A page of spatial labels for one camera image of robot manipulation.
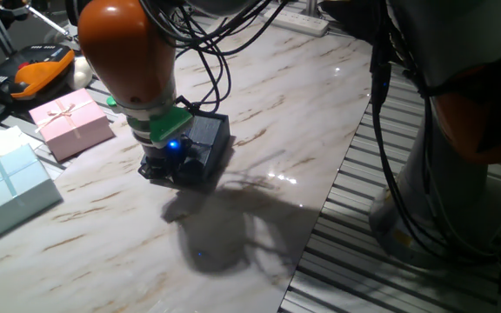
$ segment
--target white marble surface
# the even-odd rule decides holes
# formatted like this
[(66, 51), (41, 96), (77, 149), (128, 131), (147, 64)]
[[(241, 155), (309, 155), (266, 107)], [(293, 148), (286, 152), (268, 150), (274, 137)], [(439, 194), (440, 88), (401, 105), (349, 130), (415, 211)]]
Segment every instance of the white marble surface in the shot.
[[(369, 61), (365, 43), (275, 28), (229, 57), (235, 139), (213, 194), (144, 180), (116, 122), (57, 179), (64, 202), (0, 239), (0, 312), (276, 312), (366, 108)], [(210, 88), (197, 54), (176, 75), (191, 100)]]

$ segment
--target metal grating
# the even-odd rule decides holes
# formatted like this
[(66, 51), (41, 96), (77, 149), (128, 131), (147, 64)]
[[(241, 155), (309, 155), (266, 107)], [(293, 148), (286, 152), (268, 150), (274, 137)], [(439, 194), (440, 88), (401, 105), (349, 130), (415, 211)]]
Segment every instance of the metal grating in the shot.
[[(392, 171), (405, 165), (424, 114), (394, 70), (381, 112)], [(489, 175), (501, 179), (501, 165)], [(371, 107), (364, 113), (279, 312), (497, 312), (498, 268), (429, 271), (388, 257), (371, 235), (370, 206), (386, 181)]]

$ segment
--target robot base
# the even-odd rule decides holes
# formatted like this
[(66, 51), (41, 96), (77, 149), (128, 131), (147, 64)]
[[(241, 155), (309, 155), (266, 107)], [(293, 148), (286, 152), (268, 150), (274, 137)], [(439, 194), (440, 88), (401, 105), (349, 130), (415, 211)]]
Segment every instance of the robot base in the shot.
[[(397, 178), (404, 205), (417, 224), (441, 242), (445, 235), (455, 250), (469, 256), (492, 254), (501, 248), (501, 180), (488, 176), (487, 165), (467, 163), (447, 142), (437, 121), (432, 125), (430, 195), (423, 187), (423, 123)], [(369, 223), (382, 248), (400, 261), (421, 268), (447, 264), (412, 238), (387, 188), (375, 199)], [(430, 250), (457, 258), (410, 225)]]
[[(452, 221), (461, 221), (454, 223), (456, 232), (464, 234), (469, 232), (469, 238), (487, 238), (487, 243), (490, 243), (492, 238), (488, 234), (497, 234), (501, 230), (501, 181), (495, 178), (487, 178), (486, 192), (481, 196), (479, 202), (471, 208), (465, 208), (462, 216), (472, 212), (491, 212), (489, 215), (474, 214), (471, 218), (459, 217), (459, 215), (449, 216)], [(404, 199), (408, 210), (416, 218), (429, 234), (443, 241), (442, 235), (436, 231), (432, 221), (423, 221), (415, 212), (429, 210), (429, 205), (426, 199), (418, 198), (418, 201), (412, 200), (411, 190), (401, 184), (400, 186), (402, 198)], [(390, 256), (403, 263), (408, 263), (413, 266), (424, 269), (442, 269), (449, 264), (434, 257), (426, 252), (415, 240), (411, 237), (410, 232), (404, 225), (404, 221), (397, 211), (397, 207), (391, 197), (390, 191), (386, 189), (377, 196), (371, 208), (369, 215), (369, 223), (372, 230), (372, 235), (377, 239), (382, 249)], [(442, 249), (438, 244), (432, 242), (430, 238), (416, 231), (415, 233), (423, 243), (440, 256), (453, 258), (456, 256), (446, 255), (448, 251)]]

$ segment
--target black cable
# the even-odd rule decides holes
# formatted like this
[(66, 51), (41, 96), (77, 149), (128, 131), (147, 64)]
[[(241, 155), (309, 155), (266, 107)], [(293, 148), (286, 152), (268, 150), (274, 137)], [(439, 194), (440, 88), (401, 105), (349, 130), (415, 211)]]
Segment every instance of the black cable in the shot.
[(266, 31), (268, 26), (270, 26), (270, 24), (272, 22), (274, 22), (274, 19), (276, 19), (277, 15), (284, 9), (285, 5), (287, 5), (288, 2), (289, 2), (289, 0), (283, 0), (283, 2), (277, 7), (277, 9), (274, 11), (272, 16), (268, 19), (268, 21), (266, 21), (266, 23), (264, 23), (264, 26), (251, 39), (249, 39), (248, 42), (244, 43), (243, 45), (241, 45), (240, 47), (238, 47), (234, 50), (223, 52), (222, 55), (224, 57), (234, 55), (234, 54), (240, 52), (241, 50), (247, 48), (252, 43), (254, 43)]
[(214, 37), (217, 37), (221, 34), (223, 34), (225, 31), (233, 30), (240, 26), (242, 23), (244, 23), (246, 20), (244, 17), (252, 11), (252, 9), (257, 6), (259, 3), (261, 3), (263, 0), (257, 0), (253, 5), (249, 5), (245, 9), (241, 10), (235, 17), (233, 17), (227, 24), (225, 24), (222, 27), (218, 27), (216, 30), (212, 31), (210, 34), (206, 34), (202, 37), (183, 37), (180, 36), (179, 34), (175, 34), (172, 32), (173, 30), (176, 30), (173, 25), (169, 23), (167, 18), (165, 18), (166, 14), (162, 11), (161, 8), (158, 7), (159, 9), (159, 14), (158, 18), (161, 20), (159, 21), (156, 19), (154, 16), (153, 12), (150, 9), (150, 4), (148, 3), (148, 0), (139, 0), (139, 3), (141, 4), (144, 12), (146, 13), (146, 16), (158, 27), (158, 29), (165, 34), (167, 37), (171, 37), (175, 40), (178, 40), (180, 42), (185, 43), (185, 45), (177, 45), (176, 47), (178, 48), (186, 48), (189, 46), (198, 46), (199, 44), (203, 43), (204, 41), (211, 40)]
[[(204, 31), (204, 29), (198, 24), (196, 23), (194, 20), (191, 19), (191, 21), (195, 24), (195, 26), (201, 30), (201, 31)], [(217, 45), (215, 44), (214, 45), (214, 49), (216, 50), (216, 52), (221, 52), (221, 50), (217, 47)], [(227, 76), (227, 91), (225, 92), (225, 95), (223, 97), (221, 97), (219, 99), (220, 102), (222, 102), (223, 100), (225, 100), (231, 93), (231, 73), (230, 73), (230, 67), (229, 65), (227, 64), (227, 60), (225, 59), (224, 56), (222, 56), (221, 54), (218, 54), (217, 55), (217, 58), (218, 58), (218, 61), (219, 61), (219, 64), (220, 64), (220, 73), (219, 75), (217, 76), (217, 83), (219, 83), (219, 80), (222, 78), (222, 72), (223, 72), (223, 68), (225, 67), (225, 74)], [(209, 101), (209, 102), (206, 102), (206, 99), (210, 96), (211, 94), (211, 91), (208, 93), (208, 95), (206, 95), (206, 97), (204, 97), (204, 99), (201, 101), (200, 104), (213, 104), (214, 102), (212, 101)]]
[[(187, 12), (184, 10), (183, 7), (179, 8), (179, 9), (181, 10), (181, 13), (183, 13), (183, 17), (184, 17), (185, 22), (188, 22), (187, 27), (189, 28), (190, 34), (195, 37), (197, 34), (192, 29), (192, 25), (190, 24), (189, 15), (187, 14)], [(210, 81), (212, 82), (212, 88), (214, 90), (214, 93), (216, 94), (216, 106), (210, 112), (210, 113), (215, 113), (219, 109), (219, 99), (220, 99), (219, 88), (217, 87), (217, 81), (216, 81), (216, 78), (214, 77), (214, 74), (212, 73), (212, 71), (210, 69), (210, 66), (208, 65), (208, 61), (206, 61), (206, 57), (204, 56), (204, 53), (202, 51), (197, 51), (197, 53), (198, 53), (198, 56), (200, 57), (200, 59), (202, 60), (202, 64), (204, 65), (204, 68), (206, 69), (206, 72), (208, 73), (208, 77), (210, 78)]]

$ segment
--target cable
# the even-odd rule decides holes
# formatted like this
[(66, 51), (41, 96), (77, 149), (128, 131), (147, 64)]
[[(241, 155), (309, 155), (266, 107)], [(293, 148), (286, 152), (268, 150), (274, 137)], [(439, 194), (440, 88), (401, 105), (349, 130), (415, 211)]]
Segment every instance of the cable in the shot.
[[(199, 30), (201, 31), (204, 31), (203, 28), (198, 24), (198, 23), (195, 23), (194, 20), (192, 21)], [(214, 45), (214, 49), (216, 49), (217, 52), (220, 52), (220, 49), (217, 47), (217, 45)], [(227, 64), (227, 60), (225, 59), (224, 56), (222, 55), (218, 55), (218, 61), (220, 63), (220, 73), (219, 75), (217, 76), (217, 83), (219, 83), (219, 80), (222, 78), (222, 73), (223, 73), (223, 67), (225, 66), (225, 74), (227, 76), (227, 91), (225, 92), (225, 95), (223, 97), (221, 97), (219, 99), (219, 102), (222, 102), (223, 100), (225, 100), (231, 93), (231, 73), (230, 73), (230, 67), (229, 65)], [(206, 97), (204, 97), (204, 99), (201, 101), (200, 104), (213, 104), (213, 102), (206, 102), (206, 99), (208, 98), (208, 96), (211, 94), (211, 91), (208, 93), (208, 95), (206, 95)]]
[[(182, 56), (188, 50), (195, 50), (198, 53), (201, 61), (203, 62), (203, 66), (206, 70), (206, 73), (210, 78), (210, 82), (212, 83), (212, 88), (200, 102), (190, 103), (190, 107), (193, 110), (200, 110), (201, 105), (215, 104), (214, 109), (210, 111), (210, 113), (216, 112), (219, 109), (220, 102), (225, 100), (231, 93), (231, 74), (225, 57), (238, 53), (239, 51), (247, 48), (254, 41), (256, 41), (257, 38), (260, 37), (265, 32), (265, 30), (270, 26), (270, 24), (273, 22), (273, 20), (276, 18), (279, 12), (288, 3), (288, 0), (283, 0), (281, 5), (277, 8), (277, 11), (272, 15), (272, 17), (268, 21), (266, 21), (264, 26), (246, 43), (244, 43), (243, 45), (234, 50), (222, 52), (218, 48), (217, 44), (220, 43), (222, 40), (224, 40), (226, 37), (236, 35), (239, 32), (245, 30), (247, 27), (249, 27), (256, 20), (259, 13), (265, 7), (268, 6), (271, 0), (256, 1), (254, 5), (245, 8), (245, 10), (240, 12), (237, 16), (233, 17), (233, 19), (231, 19), (228, 23), (226, 23), (227, 18), (225, 18), (220, 23), (218, 28), (213, 32), (211, 32), (210, 34), (206, 34), (206, 31), (190, 16), (190, 14), (187, 13), (187, 11), (184, 9), (183, 6), (178, 7), (177, 8), (178, 11), (176, 11), (175, 13), (177, 14), (177, 17), (182, 18), (183, 20), (184, 25), (179, 25), (179, 22), (176, 22), (171, 18), (167, 17), (166, 14), (159, 7), (157, 8), (159, 10), (158, 18), (161, 21), (158, 21), (156, 17), (152, 14), (150, 5), (147, 3), (147, 0), (139, 0), (139, 1), (143, 6), (145, 13), (149, 16), (149, 19), (155, 25), (157, 25), (159, 29), (162, 29), (164, 24), (170, 27), (170, 30), (165, 30), (162, 33), (164, 37), (171, 36), (176, 40), (184, 42), (181, 45), (178, 44), (174, 45), (176, 47), (184, 47), (183, 50), (177, 53), (176, 59)], [(217, 77), (214, 77), (210, 65), (208, 64), (208, 61), (206, 60), (204, 54), (210, 54), (217, 58), (220, 68)], [(218, 83), (223, 77), (224, 68), (227, 76), (227, 91), (221, 97), (219, 95)], [(207, 101), (207, 99), (211, 96), (212, 93), (215, 94), (215, 99), (213, 101)], [(185, 101), (182, 101), (182, 99), (178, 99), (177, 102), (186, 104), (186, 99), (184, 100)]]
[[(189, 15), (187, 14), (187, 12), (184, 10), (183, 7), (179, 8), (179, 9), (181, 10), (181, 13), (183, 13), (183, 17), (184, 17), (185, 21), (188, 21)], [(195, 37), (197, 34), (192, 29), (192, 26), (190, 25), (190, 23), (187, 23), (187, 27), (189, 28), (190, 34)], [(220, 99), (219, 88), (217, 87), (217, 81), (216, 81), (216, 78), (214, 77), (214, 74), (212, 73), (212, 71), (210, 69), (210, 66), (208, 65), (208, 62), (206, 61), (206, 57), (204, 56), (204, 53), (202, 51), (197, 51), (197, 53), (200, 56), (200, 59), (202, 60), (202, 64), (204, 65), (206, 72), (208, 73), (208, 77), (210, 77), (210, 81), (212, 82), (212, 88), (214, 90), (214, 93), (216, 94), (216, 106), (211, 111), (211, 113), (215, 113), (219, 109), (219, 99)]]
[(148, 2), (148, 0), (139, 0), (144, 10), (144, 13), (146, 13), (146, 16), (158, 27), (160, 32), (162, 32), (167, 37), (171, 37), (177, 41), (184, 43), (181, 45), (176, 45), (177, 48), (186, 48), (189, 46), (197, 47), (204, 41), (211, 40), (215, 37), (222, 35), (223, 33), (225, 33), (225, 31), (234, 30), (235, 28), (237, 28), (246, 21), (245, 18), (248, 18), (246, 15), (249, 12), (251, 12), (253, 8), (258, 6), (258, 4), (261, 3), (262, 1), (263, 0), (257, 0), (254, 4), (249, 5), (245, 9), (241, 10), (241, 12), (239, 12), (236, 16), (234, 16), (228, 23), (226, 23), (221, 27), (218, 27), (210, 34), (205, 34), (201, 37), (184, 37), (182, 36), (182, 34), (179, 34), (177, 32), (177, 28), (175, 28), (174, 25), (169, 23), (168, 19), (166, 18), (167, 15), (162, 11), (161, 8), (158, 7), (159, 14), (157, 15), (158, 18), (156, 18), (152, 10), (150, 9), (151, 4)]

